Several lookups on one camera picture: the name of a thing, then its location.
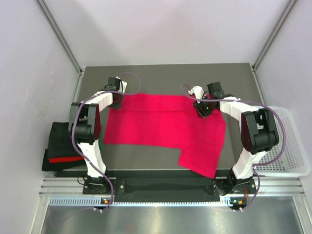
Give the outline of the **red t shirt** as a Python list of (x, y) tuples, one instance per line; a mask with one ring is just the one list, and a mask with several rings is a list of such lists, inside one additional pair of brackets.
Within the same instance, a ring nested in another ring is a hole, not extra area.
[(180, 149), (180, 166), (214, 178), (225, 135), (219, 111), (200, 118), (186, 96), (142, 93), (109, 111), (103, 143)]

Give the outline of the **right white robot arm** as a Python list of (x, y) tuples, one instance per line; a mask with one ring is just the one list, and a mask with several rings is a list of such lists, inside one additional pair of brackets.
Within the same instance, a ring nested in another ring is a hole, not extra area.
[(243, 150), (237, 163), (229, 170), (226, 180), (214, 180), (217, 193), (239, 193), (250, 187), (254, 169), (274, 146), (279, 143), (279, 134), (274, 114), (258, 104), (249, 105), (231, 94), (224, 93), (220, 82), (207, 85), (204, 91), (200, 86), (189, 89), (188, 94), (195, 98), (193, 107), (201, 118), (213, 111), (228, 114), (238, 121)]

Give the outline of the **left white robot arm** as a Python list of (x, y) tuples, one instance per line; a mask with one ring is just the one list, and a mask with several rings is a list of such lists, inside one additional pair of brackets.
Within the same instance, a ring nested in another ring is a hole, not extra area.
[(74, 149), (87, 166), (84, 194), (107, 194), (111, 191), (111, 182), (106, 178), (107, 168), (99, 148), (100, 112), (107, 107), (120, 107), (126, 86), (127, 83), (119, 77), (109, 78), (103, 89), (85, 101), (71, 104), (68, 132)]

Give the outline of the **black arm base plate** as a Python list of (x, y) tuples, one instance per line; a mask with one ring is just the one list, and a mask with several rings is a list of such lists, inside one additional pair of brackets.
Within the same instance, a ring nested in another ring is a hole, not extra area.
[[(222, 195), (215, 191), (213, 181), (226, 180), (228, 173), (218, 170), (210, 179), (190, 170), (109, 170), (111, 191), (89, 195), (114, 195), (114, 201), (120, 202), (218, 201)], [(252, 178), (250, 187), (226, 195), (252, 195), (255, 191)]]

